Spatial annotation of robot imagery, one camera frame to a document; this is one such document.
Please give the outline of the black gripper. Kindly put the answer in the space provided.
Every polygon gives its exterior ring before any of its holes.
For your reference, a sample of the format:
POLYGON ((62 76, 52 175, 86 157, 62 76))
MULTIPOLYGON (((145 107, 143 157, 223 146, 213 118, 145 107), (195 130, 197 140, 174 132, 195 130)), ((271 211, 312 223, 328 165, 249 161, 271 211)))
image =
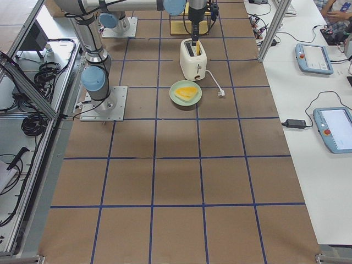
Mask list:
POLYGON ((195 9, 189 7, 188 10, 188 19, 191 21, 191 39, 192 39, 192 46, 196 46, 199 40, 199 23, 204 20, 204 15, 206 12, 206 7, 201 9, 195 9))

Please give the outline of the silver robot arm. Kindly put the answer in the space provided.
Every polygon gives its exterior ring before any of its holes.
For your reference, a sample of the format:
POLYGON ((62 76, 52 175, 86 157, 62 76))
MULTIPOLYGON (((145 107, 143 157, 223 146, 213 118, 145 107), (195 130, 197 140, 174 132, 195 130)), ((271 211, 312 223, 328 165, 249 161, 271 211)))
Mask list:
POLYGON ((191 40, 192 46, 196 46, 199 40, 199 23, 204 20, 205 12, 207 10, 206 0, 190 0, 188 19, 191 21, 191 40))
POLYGON ((81 113, 81 120, 122 120, 127 87, 109 83, 111 57, 102 44, 95 13, 101 13, 100 22, 105 27, 124 33, 130 28, 124 17, 127 11, 156 10, 178 15, 185 8, 185 1, 56 1, 56 5, 70 19, 85 52, 86 68, 80 79, 91 103, 81 113))

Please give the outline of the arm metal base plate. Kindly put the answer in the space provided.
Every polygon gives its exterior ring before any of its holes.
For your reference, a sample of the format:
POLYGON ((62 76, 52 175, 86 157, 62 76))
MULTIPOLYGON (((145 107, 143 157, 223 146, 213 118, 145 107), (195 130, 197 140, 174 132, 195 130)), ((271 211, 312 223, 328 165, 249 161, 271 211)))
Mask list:
POLYGON ((79 116, 82 122, 111 122, 124 120, 125 104, 127 100, 127 86, 111 86, 110 95, 105 101, 92 101, 89 93, 85 95, 85 101, 90 103, 82 107, 83 114, 79 116))
POLYGON ((135 38, 138 25, 137 17, 125 17, 116 23, 115 27, 104 26, 102 37, 104 39, 135 38))

